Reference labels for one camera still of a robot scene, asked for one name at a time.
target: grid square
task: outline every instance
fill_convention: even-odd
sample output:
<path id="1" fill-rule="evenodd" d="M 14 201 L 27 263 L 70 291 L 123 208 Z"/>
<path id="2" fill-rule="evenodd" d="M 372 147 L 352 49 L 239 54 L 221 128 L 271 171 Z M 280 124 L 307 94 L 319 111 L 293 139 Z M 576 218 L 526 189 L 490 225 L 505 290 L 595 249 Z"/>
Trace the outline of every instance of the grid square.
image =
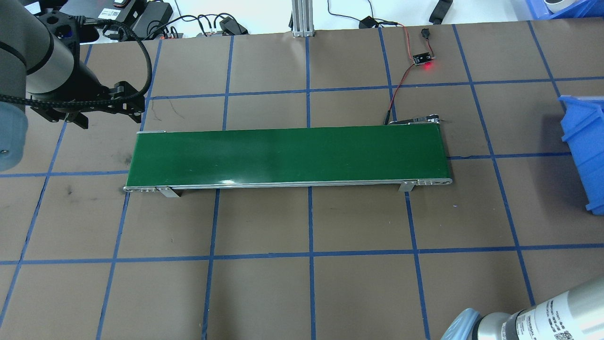
<path id="1" fill-rule="evenodd" d="M 231 93 L 305 88 L 304 39 L 292 39 L 291 32 L 235 37 Z"/>
<path id="2" fill-rule="evenodd" d="M 159 43 L 158 41 L 143 43 L 149 52 L 151 66 L 153 66 Z M 115 83 L 125 80 L 140 90 L 147 79 L 147 64 L 143 52 L 134 41 L 95 44 L 86 65 L 94 72 L 101 84 L 110 88 Z M 89 113 L 87 116 L 90 118 L 93 113 Z"/>
<path id="3" fill-rule="evenodd" d="M 397 185 L 315 187 L 312 201 L 315 251 L 412 248 Z"/>
<path id="4" fill-rule="evenodd" d="M 220 191 L 216 255 L 307 252 L 308 188 Z"/>
<path id="5" fill-rule="evenodd" d="M 399 120 L 438 114 L 447 155 L 489 154 L 470 86 L 402 88 L 394 104 Z"/>
<path id="6" fill-rule="evenodd" d="M 466 308 L 487 315 L 530 306 L 516 252 L 419 256 L 432 338 L 441 337 Z"/>
<path id="7" fill-rule="evenodd" d="M 164 40 L 152 95 L 224 93 L 231 39 Z"/>
<path id="8" fill-rule="evenodd" d="M 0 178 L 0 261 L 20 259 L 43 186 L 44 177 Z"/>
<path id="9" fill-rule="evenodd" d="M 232 96 L 226 129 L 289 129 L 306 127 L 306 93 Z"/>
<path id="10" fill-rule="evenodd" d="M 25 133 L 23 158 L 15 167 L 3 171 L 3 174 L 47 172 L 53 158 L 63 123 L 51 123 L 29 106 L 25 108 L 25 116 L 28 128 Z"/>
<path id="11" fill-rule="evenodd" d="M 310 339 L 308 258 L 215 261 L 208 339 Z"/>
<path id="12" fill-rule="evenodd" d="M 526 22 L 484 22 L 456 28 L 473 81 L 549 78 Z"/>
<path id="13" fill-rule="evenodd" d="M 387 85 L 381 50 L 378 30 L 318 31 L 309 39 L 310 87 Z"/>
<path id="14" fill-rule="evenodd" d="M 569 151 L 550 82 L 477 85 L 476 93 L 496 154 Z"/>
<path id="15" fill-rule="evenodd" d="M 94 339 L 110 264 L 24 265 L 2 339 Z"/>
<path id="16" fill-rule="evenodd" d="M 528 250 L 522 255 L 538 304 L 604 274 L 601 261 L 587 260 L 604 258 L 604 248 Z"/>
<path id="17" fill-rule="evenodd" d="M 131 194 L 120 257 L 209 255 L 215 194 L 185 191 L 173 200 L 159 193 Z"/>
<path id="18" fill-rule="evenodd" d="M 316 338 L 423 339 L 413 255 L 315 258 Z"/>
<path id="19" fill-rule="evenodd" d="M 513 246 L 491 160 L 454 160 L 451 168 L 453 184 L 410 193 L 417 246 Z"/>
<path id="20" fill-rule="evenodd" d="M 199 339 L 207 261 L 118 263 L 102 339 Z"/>
<path id="21" fill-rule="evenodd" d="M 224 102 L 223 97 L 151 100 L 145 131 L 222 130 Z"/>
<path id="22" fill-rule="evenodd" d="M 604 80 L 571 80 L 556 82 L 561 95 L 570 96 L 602 96 L 604 94 Z"/>
<path id="23" fill-rule="evenodd" d="M 588 200 L 571 156 L 499 159 L 522 245 L 604 243 L 604 220 Z"/>
<path id="24" fill-rule="evenodd" d="M 16 266 L 12 265 L 0 266 L 0 303 L 2 304 L 0 306 L 4 306 L 6 295 L 8 294 L 10 284 L 13 281 L 15 268 Z"/>
<path id="25" fill-rule="evenodd" d="M 25 258 L 110 258 L 125 181 L 123 175 L 51 177 Z"/>
<path id="26" fill-rule="evenodd" d="M 407 27 L 411 55 L 428 52 L 426 39 L 422 37 L 423 26 Z M 436 60 L 429 67 L 412 70 L 405 84 L 467 82 L 466 69 L 463 66 L 455 33 L 450 25 L 433 25 L 430 29 L 430 45 Z M 401 27 L 383 28 L 384 44 L 388 56 L 388 68 L 393 85 L 400 82 L 405 70 L 413 62 L 407 53 L 405 32 Z"/>
<path id="27" fill-rule="evenodd" d="M 118 171 L 130 168 L 140 124 L 122 114 L 87 114 L 89 129 L 67 124 L 53 171 Z"/>
<path id="28" fill-rule="evenodd" d="M 555 78 L 604 76 L 602 18 L 548 20 L 547 24 L 536 20 L 532 24 Z"/>
<path id="29" fill-rule="evenodd" d="M 380 125 L 389 103 L 387 89 L 313 92 L 310 125 L 313 128 Z"/>

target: metal post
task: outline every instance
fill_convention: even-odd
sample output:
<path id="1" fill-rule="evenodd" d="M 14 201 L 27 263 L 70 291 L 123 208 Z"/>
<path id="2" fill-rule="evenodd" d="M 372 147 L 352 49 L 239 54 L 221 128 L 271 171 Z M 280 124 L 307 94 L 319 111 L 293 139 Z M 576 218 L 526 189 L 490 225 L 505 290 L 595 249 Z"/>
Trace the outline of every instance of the metal post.
<path id="1" fill-rule="evenodd" d="M 292 29 L 294 36 L 306 37 L 315 35 L 312 24 L 312 0 L 292 0 Z"/>

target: sticker label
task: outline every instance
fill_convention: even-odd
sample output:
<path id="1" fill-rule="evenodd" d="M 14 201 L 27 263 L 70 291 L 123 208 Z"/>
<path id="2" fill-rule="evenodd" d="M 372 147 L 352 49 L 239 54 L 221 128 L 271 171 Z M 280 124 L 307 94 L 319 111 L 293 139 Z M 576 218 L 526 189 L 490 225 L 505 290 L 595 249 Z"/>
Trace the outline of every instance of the sticker label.
<path id="1" fill-rule="evenodd" d="M 519 340 L 585 340 L 568 308 L 568 292 L 538 305 L 516 320 Z"/>
<path id="2" fill-rule="evenodd" d="M 116 10 L 114 8 L 103 8 L 103 11 L 98 15 L 98 18 L 115 20 L 120 13 L 121 10 Z"/>

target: green belt surface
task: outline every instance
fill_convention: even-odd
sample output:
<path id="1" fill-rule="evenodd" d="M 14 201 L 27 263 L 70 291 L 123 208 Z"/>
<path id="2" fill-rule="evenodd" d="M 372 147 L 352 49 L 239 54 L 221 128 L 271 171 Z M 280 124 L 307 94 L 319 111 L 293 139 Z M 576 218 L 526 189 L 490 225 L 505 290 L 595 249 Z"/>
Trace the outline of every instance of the green belt surface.
<path id="1" fill-rule="evenodd" d="M 372 184 L 449 177 L 436 123 L 144 132 L 137 136 L 125 189 Z"/>

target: blue tape grid line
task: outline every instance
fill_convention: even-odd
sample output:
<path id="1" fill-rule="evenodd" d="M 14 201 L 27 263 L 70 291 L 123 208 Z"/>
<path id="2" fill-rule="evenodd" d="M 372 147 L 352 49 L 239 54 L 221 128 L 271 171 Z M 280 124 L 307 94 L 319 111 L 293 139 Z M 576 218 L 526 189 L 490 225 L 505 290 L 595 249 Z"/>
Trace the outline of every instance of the blue tape grid line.
<path id="1" fill-rule="evenodd" d="M 539 55 L 541 55 L 541 60 L 543 61 L 543 65 L 545 66 L 545 70 L 547 71 L 547 75 L 550 77 L 549 81 L 554 86 L 554 90 L 556 90 L 556 95 L 560 97 L 560 90 L 558 90 L 558 85 L 556 85 L 556 81 L 554 80 L 554 75 L 551 72 L 550 66 L 545 59 L 545 54 L 541 49 L 541 44 L 539 40 L 537 40 L 537 35 L 535 34 L 535 29 L 533 28 L 533 24 L 530 21 L 527 21 L 528 29 L 530 30 L 530 34 L 533 36 L 533 40 L 535 41 L 535 45 L 537 45 L 537 50 L 539 50 Z"/>
<path id="2" fill-rule="evenodd" d="M 598 77 L 577 77 L 577 78 L 552 78 L 552 79 L 518 79 L 518 80 L 487 80 L 482 82 L 472 82 L 474 85 L 493 85 L 493 84 L 514 84 L 514 83 L 546 83 L 546 82 L 573 82 L 573 81 L 584 81 L 584 80 L 604 80 L 604 76 Z M 415 87 L 444 87 L 444 86 L 463 86 L 470 85 L 469 82 L 448 82 L 448 83 L 419 83 L 419 84 L 403 84 L 401 88 L 415 88 Z M 262 96 L 264 94 L 288 94 L 288 93 L 306 93 L 310 91 L 314 92 L 335 92 L 335 91 L 362 91 L 362 90 L 384 90 L 389 89 L 392 92 L 396 89 L 396 85 L 389 83 L 388 85 L 376 85 L 376 86 L 360 86 L 360 87 L 334 87 L 334 88 L 311 88 L 300 89 L 300 90 L 282 90 L 282 91 L 257 91 L 257 92 L 235 92 L 229 93 L 230 97 L 233 96 Z M 210 93 L 210 94 L 187 94 L 183 96 L 154 96 L 152 100 L 167 100 L 167 99 L 186 99 L 186 98 L 206 98 L 206 97 L 224 97 L 224 93 Z"/>
<path id="3" fill-rule="evenodd" d="M 417 240 L 415 236 L 415 225 L 413 224 L 413 211 L 411 210 L 411 198 L 409 192 L 405 193 L 405 204 L 407 206 L 407 218 L 409 219 L 409 232 L 411 234 L 411 246 L 413 247 L 413 260 L 416 267 L 417 290 L 419 292 L 419 303 L 422 309 L 423 331 L 426 339 L 430 340 L 430 327 L 428 324 L 428 312 L 426 310 L 426 299 L 423 293 L 422 269 L 419 263 L 419 251 L 417 249 Z"/>
<path id="4" fill-rule="evenodd" d="M 228 64 L 226 67 L 226 86 L 225 86 L 225 103 L 224 112 L 222 115 L 222 130 L 227 129 L 227 114 L 228 114 L 228 98 L 231 87 L 231 68 L 233 66 L 233 46 L 235 43 L 235 37 L 231 36 L 228 52 Z M 216 197 L 214 198 L 214 217 L 212 220 L 212 236 L 210 239 L 210 256 L 208 257 L 208 275 L 205 283 L 205 300 L 204 300 L 204 313 L 202 317 L 201 327 L 201 339 L 206 340 L 208 338 L 208 320 L 210 319 L 210 297 L 212 288 L 212 274 L 214 272 L 214 253 L 216 251 L 216 231 L 218 228 L 218 207 L 220 203 L 220 189 L 216 190 Z"/>
<path id="5" fill-rule="evenodd" d="M 561 249 L 600 249 L 604 243 L 577 243 L 577 244 L 543 244 L 533 246 L 520 246 L 523 252 L 537 250 L 561 250 Z M 372 255 L 412 255 L 419 254 L 443 254 L 443 253 L 483 253 L 483 252 L 514 252 L 515 246 L 502 247 L 464 247 L 464 248 L 426 248 L 426 249 L 384 249 L 384 250 L 344 250 L 313 252 L 313 257 L 342 257 L 342 256 L 372 256 Z M 232 255 L 213 255 L 213 260 L 248 260 L 254 258 L 301 258 L 309 257 L 310 252 L 293 253 L 249 253 Z M 22 265 L 29 264 L 82 264 L 82 263 L 147 263 L 147 262 L 178 262 L 178 261 L 208 261 L 209 255 L 199 256 L 175 256 L 175 257 L 126 257 L 126 258 L 69 258 L 55 260 L 23 260 Z M 12 266 L 19 261 L 0 261 L 0 266 Z"/>
<path id="6" fill-rule="evenodd" d="M 493 162 L 493 168 L 495 170 L 495 175 L 497 177 L 497 183 L 499 184 L 499 189 L 501 192 L 501 198 L 503 199 L 503 205 L 506 209 L 507 219 L 510 224 L 510 231 L 512 233 L 512 238 L 514 240 L 514 245 L 516 247 L 516 253 L 518 254 L 518 261 L 520 263 L 520 268 L 522 270 L 522 275 L 524 277 L 524 284 L 526 285 L 528 300 L 530 301 L 531 306 L 535 305 L 535 297 L 533 296 L 533 289 L 530 285 L 529 274 L 526 269 L 526 265 L 524 264 L 524 257 L 522 255 L 522 249 L 520 248 L 520 243 L 518 241 L 518 235 L 516 234 L 516 227 L 514 225 L 514 220 L 512 218 L 512 211 L 510 210 L 509 203 L 507 201 L 506 189 L 503 186 L 503 181 L 501 179 L 501 174 L 499 171 L 499 166 L 497 165 L 497 159 L 495 157 L 495 153 L 493 152 L 493 145 L 491 144 L 489 137 L 489 130 L 487 129 L 486 122 L 484 120 L 482 109 L 480 108 L 480 102 L 478 101 L 478 95 L 476 94 L 476 89 L 474 87 L 474 82 L 472 81 L 472 75 L 470 73 L 470 69 L 467 65 L 466 55 L 463 51 L 463 46 L 461 45 L 461 40 L 459 38 L 459 34 L 457 32 L 457 27 L 452 25 L 453 32 L 455 33 L 455 39 L 457 40 L 457 45 L 459 46 L 459 51 L 461 54 L 461 59 L 463 60 L 463 65 L 466 69 L 467 78 L 470 81 L 470 89 L 472 90 L 472 96 L 474 97 L 474 102 L 476 104 L 476 109 L 478 111 L 478 116 L 480 118 L 480 123 L 483 127 L 484 137 L 487 140 L 487 146 L 489 147 L 489 154 L 491 157 L 491 161 Z"/>
<path id="7" fill-rule="evenodd" d="M 151 93 L 153 91 L 153 84 L 155 83 L 155 73 L 157 71 L 157 65 L 159 63 L 161 45 L 162 45 L 162 40 L 160 40 L 157 45 L 157 52 L 155 54 L 155 62 L 153 63 L 153 71 L 151 73 L 151 84 L 149 85 L 149 95 L 145 98 L 145 112 L 141 118 L 140 131 L 144 130 L 145 121 L 147 118 L 147 112 L 149 111 L 148 110 L 149 102 L 151 101 Z M 126 196 L 124 197 L 124 206 L 121 211 L 120 225 L 118 227 L 117 236 L 115 237 L 114 254 L 113 254 L 113 258 L 111 259 L 111 268 L 109 269 L 109 278 L 107 279 L 107 288 L 105 289 L 105 295 L 103 297 L 103 306 L 101 307 L 101 316 L 98 319 L 98 327 L 97 327 L 97 335 L 96 335 L 97 340 L 101 339 L 101 335 L 103 333 L 103 324 L 105 321 L 105 314 L 107 312 L 107 305 L 109 304 L 109 295 L 111 294 L 111 285 L 113 283 L 115 266 L 117 264 L 117 256 L 118 256 L 118 252 L 120 250 L 121 234 L 124 230 L 124 222 L 126 221 L 126 211 L 128 210 L 129 201 L 130 201 L 130 193 L 127 192 Z"/>
<path id="8" fill-rule="evenodd" d="M 309 124 L 310 117 L 310 102 L 307 103 L 307 124 Z M 530 158 L 530 157 L 559 157 L 559 156 L 570 156 L 570 152 L 537 152 L 533 154 L 495 154 L 493 155 L 497 159 L 504 158 Z M 470 156 L 449 156 L 450 160 L 467 160 L 467 159 L 490 159 L 490 155 L 470 155 Z M 128 170 L 114 170 L 114 171 L 76 171 L 76 172 L 51 172 L 50 177 L 55 176 L 102 176 L 102 175 L 125 175 Z M 13 177 L 45 177 L 46 172 L 34 172 L 31 174 L 0 174 L 0 178 L 13 178 Z"/>
<path id="9" fill-rule="evenodd" d="M 378 27 L 377 32 L 379 33 L 379 42 L 382 46 L 382 54 L 384 55 L 384 66 L 386 68 L 386 78 L 388 79 L 388 93 L 390 94 L 390 100 L 392 100 L 392 96 L 394 95 L 392 92 L 392 78 L 390 77 L 390 66 L 388 64 L 388 55 L 386 54 L 386 44 L 384 43 L 382 27 Z M 398 120 L 396 117 L 396 105 L 394 103 L 392 104 L 392 120 Z"/>
<path id="10" fill-rule="evenodd" d="M 313 235 L 312 187 L 308 187 L 308 258 L 310 278 L 310 339 L 316 340 L 315 238 Z"/>
<path id="11" fill-rule="evenodd" d="M 210 318 L 210 294 L 212 288 L 212 273 L 214 272 L 214 260 L 216 259 L 216 230 L 218 226 L 218 204 L 220 202 L 220 189 L 216 190 L 214 198 L 214 218 L 212 220 L 212 236 L 210 240 L 210 256 L 208 257 L 208 275 L 205 283 L 204 314 L 202 315 L 201 339 L 208 338 L 208 320 Z"/>
<path id="12" fill-rule="evenodd" d="M 310 128 L 310 39 L 305 38 L 306 56 L 306 127 Z M 310 339 L 316 340 L 315 312 L 315 239 L 313 236 L 312 187 L 308 187 L 308 258 L 309 258 L 309 293 L 310 293 Z"/>
<path id="13" fill-rule="evenodd" d="M 88 64 L 88 60 L 90 60 L 90 54 L 92 53 L 92 45 L 88 47 L 88 52 L 86 53 L 86 58 L 84 60 L 84 64 Z M 27 247 L 29 246 L 31 240 L 31 234 L 34 231 L 34 226 L 36 225 L 36 220 L 38 213 L 40 212 L 40 207 L 42 205 L 42 199 L 44 198 L 44 193 L 46 192 L 46 188 L 48 186 L 48 180 L 51 177 L 51 173 L 53 171 L 54 162 L 57 160 L 57 155 L 59 155 L 59 148 L 61 147 L 61 142 L 63 141 L 63 136 L 65 135 L 65 129 L 67 128 L 67 123 L 63 122 L 63 126 L 61 127 L 61 132 L 59 134 L 59 138 L 57 139 L 57 145 L 54 147 L 53 157 L 50 160 L 50 164 L 48 165 L 48 171 L 46 174 L 34 174 L 35 177 L 45 176 L 44 184 L 42 185 L 42 190 L 40 192 L 40 198 L 36 204 L 36 208 L 34 209 L 33 216 L 31 218 L 31 223 L 29 228 L 27 229 L 27 235 L 25 236 L 25 243 L 23 244 L 23 248 L 21 249 L 21 255 L 19 257 L 19 261 L 16 262 L 16 267 L 14 269 L 13 279 L 10 282 L 10 287 L 8 288 L 8 293 L 6 294 L 6 299 L 4 300 L 4 305 L 2 306 L 2 312 L 0 312 L 0 328 L 4 323 L 4 318 L 6 317 L 6 312 L 8 309 L 8 304 L 10 302 L 10 298 L 13 295 L 14 286 L 17 283 L 17 277 L 19 276 L 19 272 L 21 271 L 21 266 L 23 265 L 25 253 L 27 252 Z M 12 177 L 24 177 L 20 176 L 20 174 L 14 175 Z"/>

